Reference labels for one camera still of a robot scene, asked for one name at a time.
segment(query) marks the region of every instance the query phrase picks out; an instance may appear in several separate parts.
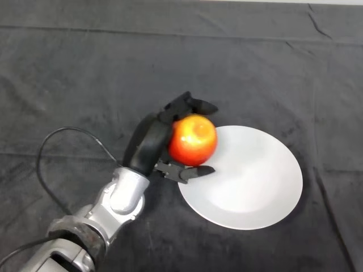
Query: white plate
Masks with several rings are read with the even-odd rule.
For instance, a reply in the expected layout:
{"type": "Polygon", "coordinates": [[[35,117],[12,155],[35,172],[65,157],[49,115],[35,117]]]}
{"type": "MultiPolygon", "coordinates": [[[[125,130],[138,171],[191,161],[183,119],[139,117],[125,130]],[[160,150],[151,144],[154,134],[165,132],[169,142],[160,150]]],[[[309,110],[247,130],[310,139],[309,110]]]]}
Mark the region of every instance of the white plate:
{"type": "Polygon", "coordinates": [[[179,184],[187,203],[205,219],[236,230],[271,226],[296,206],[302,173],[276,138],[245,126],[217,128],[218,145],[205,163],[216,172],[179,184]]]}

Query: gray fabric surface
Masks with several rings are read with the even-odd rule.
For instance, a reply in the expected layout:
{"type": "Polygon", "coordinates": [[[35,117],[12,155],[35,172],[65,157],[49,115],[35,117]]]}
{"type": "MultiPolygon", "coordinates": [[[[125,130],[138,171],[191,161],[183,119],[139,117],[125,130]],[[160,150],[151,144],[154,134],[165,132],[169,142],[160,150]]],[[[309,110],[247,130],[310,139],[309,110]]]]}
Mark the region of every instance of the gray fabric surface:
{"type": "MultiPolygon", "coordinates": [[[[191,91],[219,106],[216,125],[257,128],[291,149],[304,178],[297,208],[266,229],[234,231],[204,220],[176,184],[153,177],[144,213],[101,270],[349,271],[321,180],[363,271],[362,14],[262,3],[1,1],[0,256],[62,216],[34,170],[48,132],[80,126],[120,158],[143,116],[191,91]]],[[[45,178],[73,211],[92,202],[113,168],[77,133],[45,149],[45,178]]]]}

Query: black cable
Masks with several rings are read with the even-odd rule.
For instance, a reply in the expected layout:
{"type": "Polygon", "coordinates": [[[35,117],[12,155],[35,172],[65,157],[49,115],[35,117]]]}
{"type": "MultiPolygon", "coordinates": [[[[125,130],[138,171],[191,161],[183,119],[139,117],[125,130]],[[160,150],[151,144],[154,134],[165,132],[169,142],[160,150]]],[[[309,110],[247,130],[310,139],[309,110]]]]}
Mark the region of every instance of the black cable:
{"type": "Polygon", "coordinates": [[[30,242],[28,244],[25,244],[25,245],[22,245],[20,247],[18,247],[16,250],[14,250],[13,252],[11,252],[10,254],[8,254],[7,256],[3,257],[0,261],[0,269],[1,267],[13,256],[17,255],[18,253],[26,250],[26,249],[29,249],[29,248],[32,248],[32,247],[35,247],[36,245],[40,245],[40,244],[43,244],[43,243],[46,243],[46,242],[49,242],[49,241],[52,241],[52,240],[55,240],[56,237],[47,237],[47,238],[43,238],[43,239],[39,239],[39,240],[36,240],[36,241],[33,241],[33,242],[30,242]]]}
{"type": "Polygon", "coordinates": [[[64,131],[64,130],[75,130],[78,132],[81,132],[85,135],[88,135],[89,137],[91,137],[93,140],[95,140],[100,147],[107,153],[107,155],[118,165],[121,166],[120,163],[117,161],[117,159],[108,151],[108,149],[106,148],[106,146],[104,146],[104,144],[101,143],[101,141],[94,136],[92,133],[88,132],[87,130],[84,129],[80,129],[78,127],[72,127],[72,126],[64,126],[62,128],[59,128],[51,133],[49,133],[43,140],[38,153],[37,153],[37,158],[36,158],[36,173],[38,176],[38,180],[40,185],[43,187],[43,189],[46,191],[46,193],[51,197],[51,199],[59,206],[59,208],[67,215],[72,215],[72,212],[53,194],[53,192],[48,188],[48,186],[46,185],[42,175],[41,175],[41,170],[40,170],[40,158],[41,158],[41,153],[43,151],[43,148],[46,144],[46,142],[51,138],[51,136],[64,131]]]}

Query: apple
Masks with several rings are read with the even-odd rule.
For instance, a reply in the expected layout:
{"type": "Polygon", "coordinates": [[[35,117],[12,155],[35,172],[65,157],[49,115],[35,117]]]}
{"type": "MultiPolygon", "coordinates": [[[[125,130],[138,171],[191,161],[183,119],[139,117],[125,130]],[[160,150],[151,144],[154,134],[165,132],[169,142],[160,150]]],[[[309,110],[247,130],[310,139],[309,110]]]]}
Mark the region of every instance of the apple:
{"type": "Polygon", "coordinates": [[[192,114],[174,123],[168,151],[177,162],[198,166],[213,155],[216,146],[216,127],[204,116],[192,114]]]}

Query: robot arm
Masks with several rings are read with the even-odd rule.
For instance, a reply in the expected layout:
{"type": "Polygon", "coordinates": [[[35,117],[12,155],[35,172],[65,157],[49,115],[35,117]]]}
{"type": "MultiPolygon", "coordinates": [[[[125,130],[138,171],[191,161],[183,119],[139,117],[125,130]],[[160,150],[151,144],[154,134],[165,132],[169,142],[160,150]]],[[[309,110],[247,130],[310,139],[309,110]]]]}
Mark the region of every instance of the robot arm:
{"type": "Polygon", "coordinates": [[[171,136],[172,124],[190,113],[212,114],[217,107],[194,99],[186,92],[158,114],[150,114],[137,126],[126,149],[123,167],[99,193],[94,205],[75,215],[54,220],[44,244],[21,272],[92,272],[104,259],[123,225],[135,220],[145,204],[144,191],[153,170],[168,179],[187,183],[188,179],[214,172],[209,166],[186,168],[161,159],[171,136]]]}

